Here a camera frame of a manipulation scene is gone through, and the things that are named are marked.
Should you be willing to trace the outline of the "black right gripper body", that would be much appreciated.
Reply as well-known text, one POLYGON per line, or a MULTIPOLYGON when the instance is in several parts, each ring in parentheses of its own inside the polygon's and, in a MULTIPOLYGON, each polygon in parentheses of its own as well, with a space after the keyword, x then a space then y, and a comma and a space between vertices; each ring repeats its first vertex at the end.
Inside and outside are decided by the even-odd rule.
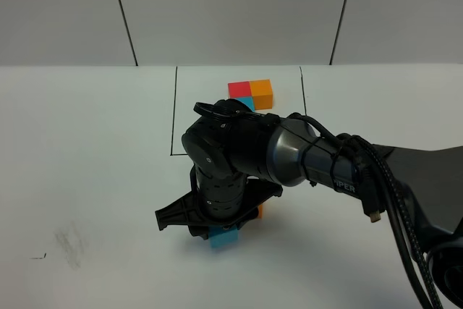
POLYGON ((168 226, 231 229, 243 218, 256 219, 260 204, 282 194, 282 186, 272 182, 238 172, 217 179, 196 166, 190 171, 190 186, 187 194, 155 212, 161 231, 168 226))

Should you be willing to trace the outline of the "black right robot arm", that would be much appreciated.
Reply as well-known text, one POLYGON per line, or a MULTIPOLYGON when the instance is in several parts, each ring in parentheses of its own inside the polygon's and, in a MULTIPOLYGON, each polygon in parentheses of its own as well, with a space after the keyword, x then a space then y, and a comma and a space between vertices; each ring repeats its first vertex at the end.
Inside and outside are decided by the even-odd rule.
POLYGON ((159 229, 240 229, 285 187, 323 185, 387 213, 404 270, 423 308, 444 295, 462 305, 462 148, 422 151, 334 135, 312 117, 259 114, 234 99, 196 103, 183 134, 190 191, 156 211, 159 229))

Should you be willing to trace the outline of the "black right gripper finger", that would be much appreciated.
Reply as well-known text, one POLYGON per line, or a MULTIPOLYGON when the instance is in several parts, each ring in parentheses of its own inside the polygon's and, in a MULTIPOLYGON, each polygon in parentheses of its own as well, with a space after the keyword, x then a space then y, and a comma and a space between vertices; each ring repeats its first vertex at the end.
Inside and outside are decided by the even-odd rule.
POLYGON ((239 220, 236 224, 237 230, 240 230, 250 219, 249 218, 243 218, 239 220))
POLYGON ((193 237, 200 237, 202 240, 209 239, 209 227, 188 226, 189 232, 193 237))

